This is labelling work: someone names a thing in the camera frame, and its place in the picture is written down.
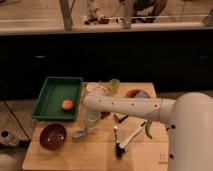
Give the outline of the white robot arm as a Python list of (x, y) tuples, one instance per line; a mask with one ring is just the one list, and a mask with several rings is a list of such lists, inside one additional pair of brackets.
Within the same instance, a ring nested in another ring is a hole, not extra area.
[(169, 126), (168, 171), (213, 171), (213, 98), (199, 92), (177, 98), (119, 98), (88, 93), (86, 114), (126, 114)]

